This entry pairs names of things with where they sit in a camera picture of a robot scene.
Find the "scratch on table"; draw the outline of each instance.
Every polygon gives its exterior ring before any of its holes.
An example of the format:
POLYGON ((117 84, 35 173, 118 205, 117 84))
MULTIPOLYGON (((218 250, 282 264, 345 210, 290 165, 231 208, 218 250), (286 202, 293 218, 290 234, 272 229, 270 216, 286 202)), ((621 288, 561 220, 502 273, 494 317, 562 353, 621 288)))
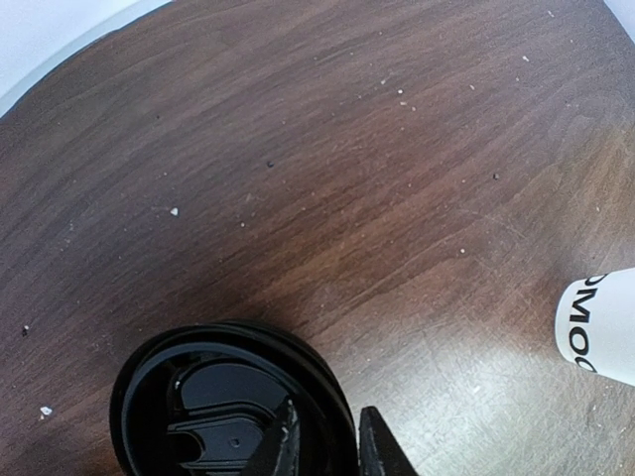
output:
POLYGON ((479 218, 484 218, 485 220, 487 220, 487 221, 489 221, 491 223, 495 223, 497 225, 502 226, 504 229, 506 229, 507 231, 510 231, 511 233, 515 234, 519 238, 522 238, 524 240, 527 239, 527 236, 524 233, 522 233, 521 231, 517 230, 512 225, 510 225, 508 223, 505 223, 504 221, 499 220, 498 218, 492 218, 489 215, 484 215, 482 213, 479 213, 478 211, 467 210, 465 208, 459 208, 458 211, 462 211, 463 213, 469 213, 471 215, 478 216, 479 218))

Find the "white wall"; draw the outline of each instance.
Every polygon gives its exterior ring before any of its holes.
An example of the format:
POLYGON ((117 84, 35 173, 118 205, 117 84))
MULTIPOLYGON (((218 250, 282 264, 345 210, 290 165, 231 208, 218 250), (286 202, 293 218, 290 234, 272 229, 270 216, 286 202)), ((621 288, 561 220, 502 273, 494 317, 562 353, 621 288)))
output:
POLYGON ((604 0, 635 42, 635 0, 604 0))
POLYGON ((62 61, 170 0, 0 0, 0 117, 62 61))

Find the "white paper cup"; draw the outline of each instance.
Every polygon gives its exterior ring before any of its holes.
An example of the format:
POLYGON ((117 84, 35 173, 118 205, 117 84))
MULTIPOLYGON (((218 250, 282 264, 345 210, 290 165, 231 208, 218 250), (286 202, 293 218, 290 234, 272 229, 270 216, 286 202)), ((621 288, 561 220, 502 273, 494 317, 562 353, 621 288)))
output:
POLYGON ((555 328, 567 360, 635 385, 635 269, 570 285, 558 304, 555 328))

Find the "black plastic lid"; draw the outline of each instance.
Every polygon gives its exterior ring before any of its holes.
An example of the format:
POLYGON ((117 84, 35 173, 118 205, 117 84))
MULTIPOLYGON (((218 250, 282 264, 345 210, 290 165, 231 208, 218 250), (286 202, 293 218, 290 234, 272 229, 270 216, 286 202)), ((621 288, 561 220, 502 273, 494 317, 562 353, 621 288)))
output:
POLYGON ((180 328, 142 345, 113 389, 112 441, 129 475, 238 476, 286 401, 301 421, 299 474, 355 474, 353 419, 332 372, 261 323, 180 328))

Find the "wooden table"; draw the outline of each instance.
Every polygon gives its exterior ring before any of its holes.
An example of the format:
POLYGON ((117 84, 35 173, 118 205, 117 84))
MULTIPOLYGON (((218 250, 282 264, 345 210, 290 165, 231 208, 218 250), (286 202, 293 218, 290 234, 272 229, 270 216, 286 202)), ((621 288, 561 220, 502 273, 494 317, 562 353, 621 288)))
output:
POLYGON ((119 474, 129 354, 247 317, 422 475, 633 474, 552 335, 635 266, 633 53, 598 0, 199 0, 67 61, 0 123, 0 473, 119 474))

